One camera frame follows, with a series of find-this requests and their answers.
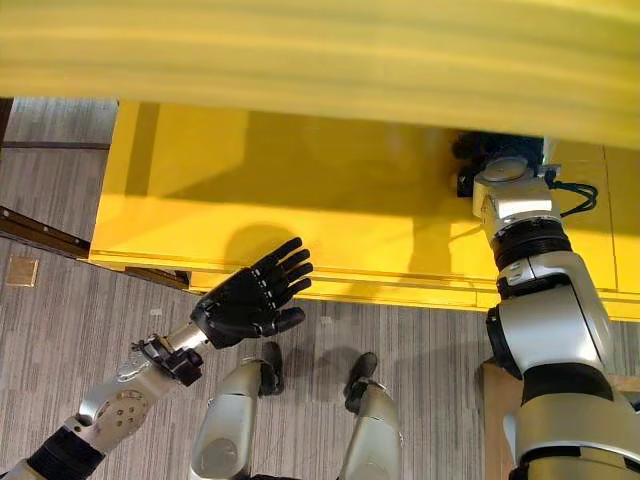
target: yellow surface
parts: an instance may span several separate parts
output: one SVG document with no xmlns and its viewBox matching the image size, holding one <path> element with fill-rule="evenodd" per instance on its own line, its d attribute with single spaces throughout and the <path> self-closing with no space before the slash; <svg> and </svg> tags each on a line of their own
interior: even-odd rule
<svg viewBox="0 0 640 480">
<path fill-rule="evenodd" d="M 638 0 L 2 0 L 0 95 L 640 148 Z"/>
<path fill-rule="evenodd" d="M 496 268 L 470 200 L 452 187 L 454 137 L 383 122 L 124 102 L 90 261 L 191 270 L 192 289 L 207 290 L 299 235 L 316 265 L 310 297 L 484 309 L 495 303 Z M 630 239 L 622 246 L 612 234 L 611 219 L 631 212 L 612 213 L 604 149 L 560 143 L 556 160 L 561 178 L 601 191 L 595 211 L 567 219 L 574 249 L 610 311 L 640 318 L 640 280 L 616 262 L 637 252 L 640 229 L 618 223 Z M 640 204 L 637 189 L 625 195 L 611 200 Z M 579 198 L 558 192 L 557 200 L 566 209 Z"/>
</svg>

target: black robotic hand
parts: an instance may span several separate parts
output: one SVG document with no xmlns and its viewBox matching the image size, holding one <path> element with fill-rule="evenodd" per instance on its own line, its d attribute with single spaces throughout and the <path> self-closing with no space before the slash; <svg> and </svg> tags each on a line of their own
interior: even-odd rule
<svg viewBox="0 0 640 480">
<path fill-rule="evenodd" d="M 279 310 L 296 293 L 311 286 L 309 250 L 294 238 L 253 266 L 243 268 L 207 293 L 191 312 L 193 320 L 215 348 L 236 345 L 244 338 L 270 337 L 300 324 L 300 308 Z"/>
</svg>

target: wooden board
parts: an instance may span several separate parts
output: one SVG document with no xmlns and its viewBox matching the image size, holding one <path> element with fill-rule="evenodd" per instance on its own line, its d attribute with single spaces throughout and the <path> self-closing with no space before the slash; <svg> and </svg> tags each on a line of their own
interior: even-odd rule
<svg viewBox="0 0 640 480">
<path fill-rule="evenodd" d="M 637 0 L 3 0 L 0 94 L 640 148 Z"/>
</svg>

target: floor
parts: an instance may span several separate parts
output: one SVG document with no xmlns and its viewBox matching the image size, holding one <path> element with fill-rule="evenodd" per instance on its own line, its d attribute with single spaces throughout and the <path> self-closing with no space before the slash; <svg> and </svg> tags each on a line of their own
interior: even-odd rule
<svg viewBox="0 0 640 480">
<path fill-rule="evenodd" d="M 7 140 L 108 142 L 113 101 L 25 99 Z M 90 239 L 105 152 L 2 152 L 0 204 Z M 11 255 L 40 260 L 35 288 L 9 287 Z M 129 343 L 183 323 L 196 297 L 0 239 L 0 472 L 75 413 L 83 393 L 125 360 Z M 404 429 L 403 479 L 484 478 L 479 365 L 490 356 L 484 315 L 377 305 L 297 302 L 308 320 L 280 335 L 288 389 L 261 401 L 254 473 L 337 477 L 354 424 L 342 382 L 360 352 Z M 640 375 L 640 325 L 614 324 L 615 373 Z M 215 386 L 260 342 L 217 351 L 204 378 L 162 400 L 95 479 L 186 478 L 190 449 Z"/>
</svg>

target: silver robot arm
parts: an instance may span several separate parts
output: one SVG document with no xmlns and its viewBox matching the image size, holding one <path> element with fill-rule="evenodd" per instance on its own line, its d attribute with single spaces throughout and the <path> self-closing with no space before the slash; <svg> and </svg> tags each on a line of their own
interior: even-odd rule
<svg viewBox="0 0 640 480">
<path fill-rule="evenodd" d="M 499 366 L 524 380 L 510 479 L 638 480 L 640 417 L 606 377 L 608 316 L 551 200 L 555 167 L 535 170 L 498 156 L 473 188 L 500 270 L 489 338 Z"/>
<path fill-rule="evenodd" d="M 298 250 L 301 246 L 299 238 L 286 242 L 202 297 L 184 326 L 135 344 L 116 374 L 93 387 L 78 412 L 4 480 L 87 478 L 107 453 L 140 428 L 163 395 L 201 377 L 206 351 L 269 337 L 304 321 L 300 308 L 281 309 L 311 285 L 305 277 L 313 270 L 307 262 L 310 253 Z"/>
<path fill-rule="evenodd" d="M 93 387 L 78 413 L 4 480 L 87 478 L 107 453 L 140 428 L 164 394 L 200 377 L 201 355 L 209 349 L 209 339 L 193 322 L 135 345 L 116 375 Z"/>
</svg>

